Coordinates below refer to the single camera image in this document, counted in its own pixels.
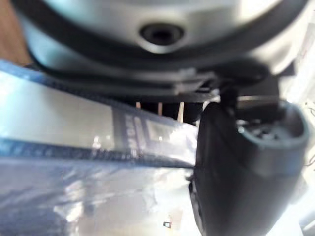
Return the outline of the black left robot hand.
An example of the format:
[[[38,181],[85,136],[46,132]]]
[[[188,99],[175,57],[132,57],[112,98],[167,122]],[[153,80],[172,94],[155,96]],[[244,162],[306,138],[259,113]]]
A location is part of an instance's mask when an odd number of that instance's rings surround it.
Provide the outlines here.
[[[290,202],[310,138],[296,105],[258,63],[220,66],[201,114],[189,193],[203,236],[264,236]]]

